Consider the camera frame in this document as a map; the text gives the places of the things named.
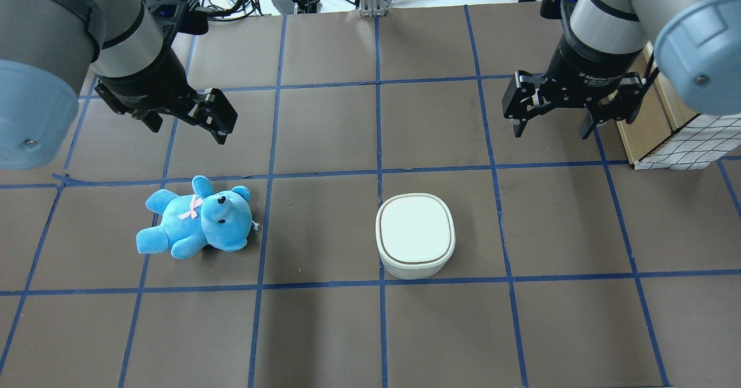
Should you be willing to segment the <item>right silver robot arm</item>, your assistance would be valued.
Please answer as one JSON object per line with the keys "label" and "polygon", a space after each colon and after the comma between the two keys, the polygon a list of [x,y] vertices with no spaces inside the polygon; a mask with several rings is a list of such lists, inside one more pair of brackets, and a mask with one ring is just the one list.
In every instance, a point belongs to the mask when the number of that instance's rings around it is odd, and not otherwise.
{"label": "right silver robot arm", "polygon": [[582,139],[609,120],[632,123],[657,76],[696,113],[739,113],[740,0],[542,0],[563,35],[545,73],[519,69],[502,98],[521,137],[558,108],[585,109]]}

